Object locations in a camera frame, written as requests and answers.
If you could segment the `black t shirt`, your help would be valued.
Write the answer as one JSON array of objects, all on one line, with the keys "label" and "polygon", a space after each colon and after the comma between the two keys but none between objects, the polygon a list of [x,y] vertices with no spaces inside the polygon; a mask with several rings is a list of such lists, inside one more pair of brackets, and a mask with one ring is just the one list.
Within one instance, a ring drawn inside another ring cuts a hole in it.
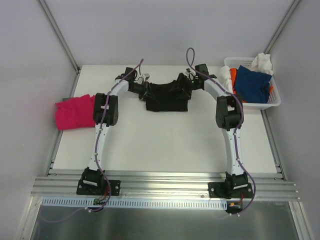
[{"label": "black t shirt", "polygon": [[146,110],[151,112],[187,112],[192,91],[179,88],[177,80],[165,84],[149,83],[145,100]]}]

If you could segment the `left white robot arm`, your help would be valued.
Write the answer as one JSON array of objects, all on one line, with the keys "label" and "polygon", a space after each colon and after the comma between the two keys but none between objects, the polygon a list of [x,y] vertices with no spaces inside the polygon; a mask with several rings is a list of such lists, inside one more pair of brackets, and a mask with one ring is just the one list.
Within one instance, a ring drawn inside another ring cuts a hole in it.
[{"label": "left white robot arm", "polygon": [[106,174],[102,170],[101,160],[104,146],[109,138],[111,127],[115,126],[119,118],[119,97],[132,90],[136,94],[142,93],[147,86],[150,75],[142,74],[140,68],[127,67],[125,72],[116,77],[111,89],[106,93],[95,95],[93,120],[95,122],[95,138],[92,155],[87,168],[81,175],[83,185],[93,194],[100,194],[107,186]]}]

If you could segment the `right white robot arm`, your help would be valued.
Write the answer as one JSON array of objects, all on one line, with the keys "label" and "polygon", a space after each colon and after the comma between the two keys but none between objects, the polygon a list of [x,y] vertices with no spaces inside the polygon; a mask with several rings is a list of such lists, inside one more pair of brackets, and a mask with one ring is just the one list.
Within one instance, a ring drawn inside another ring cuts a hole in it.
[{"label": "right white robot arm", "polygon": [[242,100],[226,90],[221,83],[209,75],[206,64],[191,65],[186,69],[186,79],[181,82],[183,89],[202,89],[216,100],[215,121],[221,129],[227,155],[224,193],[236,197],[248,185],[248,175],[244,170],[241,151],[241,126],[244,121]]}]

